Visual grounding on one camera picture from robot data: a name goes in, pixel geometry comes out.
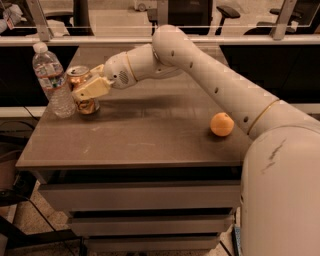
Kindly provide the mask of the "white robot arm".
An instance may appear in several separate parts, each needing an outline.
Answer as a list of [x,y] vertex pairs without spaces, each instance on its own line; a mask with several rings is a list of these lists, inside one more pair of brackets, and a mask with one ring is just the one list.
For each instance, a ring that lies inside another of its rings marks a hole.
[[241,178],[241,256],[320,256],[320,123],[163,25],[76,89],[79,100],[175,69],[188,73],[248,135]]

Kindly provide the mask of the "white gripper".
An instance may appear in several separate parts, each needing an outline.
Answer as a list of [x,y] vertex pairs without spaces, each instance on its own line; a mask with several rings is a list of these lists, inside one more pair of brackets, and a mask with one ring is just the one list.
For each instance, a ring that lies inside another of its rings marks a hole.
[[100,64],[90,70],[94,75],[81,84],[73,92],[74,99],[79,101],[98,98],[106,95],[111,89],[126,89],[137,83],[130,67],[126,52],[110,57],[105,64]]

